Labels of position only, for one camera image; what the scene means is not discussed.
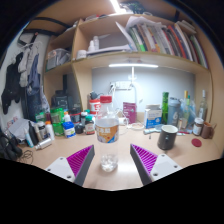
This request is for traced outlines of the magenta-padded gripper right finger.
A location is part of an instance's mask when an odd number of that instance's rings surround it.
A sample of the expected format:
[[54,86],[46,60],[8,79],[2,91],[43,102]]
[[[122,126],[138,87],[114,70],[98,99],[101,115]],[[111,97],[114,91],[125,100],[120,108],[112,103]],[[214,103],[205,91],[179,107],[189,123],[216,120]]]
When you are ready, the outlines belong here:
[[130,154],[143,185],[150,184],[182,169],[166,154],[156,155],[134,144],[130,145]]

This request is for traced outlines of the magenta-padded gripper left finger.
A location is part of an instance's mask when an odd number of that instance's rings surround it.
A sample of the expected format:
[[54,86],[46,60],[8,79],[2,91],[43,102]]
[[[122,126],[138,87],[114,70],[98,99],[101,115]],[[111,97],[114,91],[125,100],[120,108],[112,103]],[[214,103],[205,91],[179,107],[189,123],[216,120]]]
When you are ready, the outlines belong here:
[[94,146],[90,145],[67,158],[57,158],[46,171],[82,186],[94,156]]

